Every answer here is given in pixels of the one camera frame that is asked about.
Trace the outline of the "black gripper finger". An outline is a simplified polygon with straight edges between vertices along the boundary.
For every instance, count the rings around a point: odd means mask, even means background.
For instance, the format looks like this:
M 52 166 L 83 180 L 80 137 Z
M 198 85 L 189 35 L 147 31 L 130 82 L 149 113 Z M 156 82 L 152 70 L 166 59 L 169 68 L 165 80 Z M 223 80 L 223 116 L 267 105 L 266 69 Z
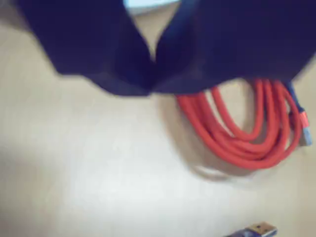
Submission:
M 235 79 L 290 81 L 316 52 L 313 0 L 184 0 L 156 48 L 155 91 Z
M 155 84 L 148 46 L 121 0 L 18 0 L 16 5 L 62 75 L 80 75 L 122 96 Z

